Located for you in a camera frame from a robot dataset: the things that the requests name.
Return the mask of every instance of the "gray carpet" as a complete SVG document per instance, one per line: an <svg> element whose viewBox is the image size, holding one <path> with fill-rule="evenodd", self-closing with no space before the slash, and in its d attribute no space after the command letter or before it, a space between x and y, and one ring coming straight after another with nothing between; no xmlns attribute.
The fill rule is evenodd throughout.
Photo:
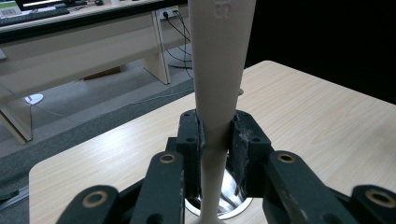
<svg viewBox="0 0 396 224"><path fill-rule="evenodd" d="M180 49L170 52L184 57ZM185 65L173 57L168 63ZM32 107L31 142L20 145L0 126L0 195L27 186L29 171L38 162L193 92L191 70L171 66L170 73L171 84L163 85L140 62L132 62L122 66L121 74L40 92L44 100ZM28 200L0 211L0 223L29 223Z"/></svg>

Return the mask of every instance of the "beige plastic handle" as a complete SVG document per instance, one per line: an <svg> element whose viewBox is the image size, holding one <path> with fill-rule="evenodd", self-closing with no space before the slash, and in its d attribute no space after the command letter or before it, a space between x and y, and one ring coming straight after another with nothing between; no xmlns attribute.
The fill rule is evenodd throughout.
<svg viewBox="0 0 396 224"><path fill-rule="evenodd" d="M255 0L190 0L196 110L204 126L203 199L197 223L217 217L221 182L248 51Z"/></svg>

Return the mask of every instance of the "white desk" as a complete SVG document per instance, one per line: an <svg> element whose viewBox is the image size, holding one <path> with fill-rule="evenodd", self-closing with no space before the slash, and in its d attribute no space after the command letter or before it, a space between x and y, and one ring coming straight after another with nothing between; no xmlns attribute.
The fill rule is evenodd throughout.
<svg viewBox="0 0 396 224"><path fill-rule="evenodd" d="M69 15L2 27L0 34L49 22L100 16L123 7L153 2L159 1L124 0L113 7L105 0L100 7L86 7ZM187 5L179 6L179 11L189 25ZM177 18L173 22L182 30ZM32 139L30 106L20 98L138 59L143 59L145 68L168 84L171 80L163 52L182 44L184 37L166 21L160 21L158 10L0 43L0 49L7 55L0 61L0 120L24 144Z"/></svg>
<svg viewBox="0 0 396 224"><path fill-rule="evenodd" d="M275 150L299 155L330 188L346 195L356 185L396 191L396 105L273 62L245 70L237 109L248 112ZM143 178L153 155L177 136L180 115L194 94L156 109L35 165L30 172L30 221L54 223L82 190L119 191ZM195 216L186 211L186 223ZM254 199L226 223L266 223Z"/></svg>

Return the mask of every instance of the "computer monitor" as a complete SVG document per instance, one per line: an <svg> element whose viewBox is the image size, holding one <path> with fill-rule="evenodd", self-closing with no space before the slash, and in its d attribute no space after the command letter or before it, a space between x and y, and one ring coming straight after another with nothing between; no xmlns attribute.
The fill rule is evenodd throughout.
<svg viewBox="0 0 396 224"><path fill-rule="evenodd" d="M15 0L21 11L43 7L76 7L87 5L85 0Z"/></svg>

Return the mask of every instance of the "brown object on floor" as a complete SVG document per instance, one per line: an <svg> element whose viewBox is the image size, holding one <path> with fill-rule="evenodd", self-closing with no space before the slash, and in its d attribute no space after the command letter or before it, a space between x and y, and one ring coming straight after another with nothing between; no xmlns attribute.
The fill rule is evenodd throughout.
<svg viewBox="0 0 396 224"><path fill-rule="evenodd" d="M100 72L100 73L96 73L96 74L93 74L88 77L84 77L83 80L90 80L90 79L94 79L97 77L105 77L105 76L114 75L114 74L117 74L120 72L121 72L120 67L114 67L114 68L110 68L104 72Z"/></svg>

